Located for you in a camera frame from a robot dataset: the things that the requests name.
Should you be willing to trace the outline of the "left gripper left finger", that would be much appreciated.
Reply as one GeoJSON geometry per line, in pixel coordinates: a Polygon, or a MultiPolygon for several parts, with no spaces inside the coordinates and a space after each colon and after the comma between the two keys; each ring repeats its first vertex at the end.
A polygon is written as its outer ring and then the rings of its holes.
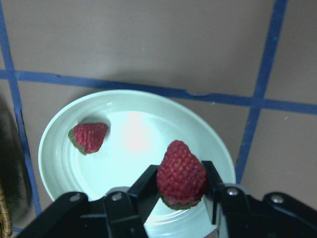
{"type": "Polygon", "coordinates": [[[132,206],[144,224],[160,198],[157,188],[157,165],[150,165],[129,188],[132,206]]]}

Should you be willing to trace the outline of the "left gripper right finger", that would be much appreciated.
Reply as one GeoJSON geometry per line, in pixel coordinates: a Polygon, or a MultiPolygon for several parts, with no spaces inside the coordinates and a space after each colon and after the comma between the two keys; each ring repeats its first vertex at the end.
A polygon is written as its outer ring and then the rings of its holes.
{"type": "Polygon", "coordinates": [[[212,161],[202,161],[206,169],[207,186],[204,203],[212,225],[217,221],[217,207],[220,202],[223,182],[212,161]]]}

